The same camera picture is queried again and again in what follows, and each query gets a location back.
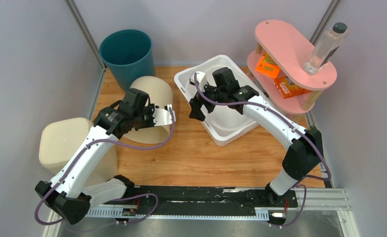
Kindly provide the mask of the cream large bucket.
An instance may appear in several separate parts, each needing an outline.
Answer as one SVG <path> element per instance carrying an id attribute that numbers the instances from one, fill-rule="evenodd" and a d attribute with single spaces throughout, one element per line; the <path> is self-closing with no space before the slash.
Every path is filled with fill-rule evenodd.
<path id="1" fill-rule="evenodd" d="M 173 103 L 172 88 L 167 82 L 158 77 L 140 77 L 131 84 L 131 88 L 136 88 L 148 93 L 151 103 L 154 103 L 160 108 Z M 170 127 L 167 125 L 144 128 L 139 131 L 133 129 L 129 133 L 125 134 L 124 137 L 142 144 L 159 144 L 166 140 L 169 133 Z"/>

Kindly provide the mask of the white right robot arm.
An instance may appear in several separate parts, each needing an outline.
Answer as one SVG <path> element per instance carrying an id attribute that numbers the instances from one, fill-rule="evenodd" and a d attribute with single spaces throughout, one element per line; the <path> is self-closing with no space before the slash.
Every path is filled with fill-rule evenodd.
<path id="1" fill-rule="evenodd" d="M 193 72 L 189 83 L 196 87 L 190 99 L 190 118 L 204 121 L 205 107 L 212 113 L 215 106 L 227 106 L 257 122 L 286 149 L 278 175 L 266 186 L 266 199 L 272 206 L 279 206 L 288 192 L 319 163 L 322 155 L 322 137 L 316 128 L 304 128 L 274 109 L 254 88 L 240 86 L 228 67 L 213 72 L 215 85 L 207 82 L 206 74 Z"/>

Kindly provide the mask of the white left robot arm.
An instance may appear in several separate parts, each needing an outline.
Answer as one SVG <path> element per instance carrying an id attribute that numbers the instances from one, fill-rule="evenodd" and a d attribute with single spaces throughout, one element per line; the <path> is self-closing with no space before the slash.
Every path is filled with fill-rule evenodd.
<path id="1" fill-rule="evenodd" d="M 132 129 L 154 126 L 155 105 L 148 93 L 130 88 L 122 100 L 100 110 L 87 137 L 76 153 L 50 181 L 39 181 L 35 187 L 41 197 L 34 216 L 38 223 L 48 225 L 39 216 L 42 204 L 74 225 L 88 211 L 100 204 L 119 200 L 130 204 L 135 197 L 134 182 L 123 175 L 115 175 L 106 182 L 85 186 L 85 183 L 103 156 Z"/>

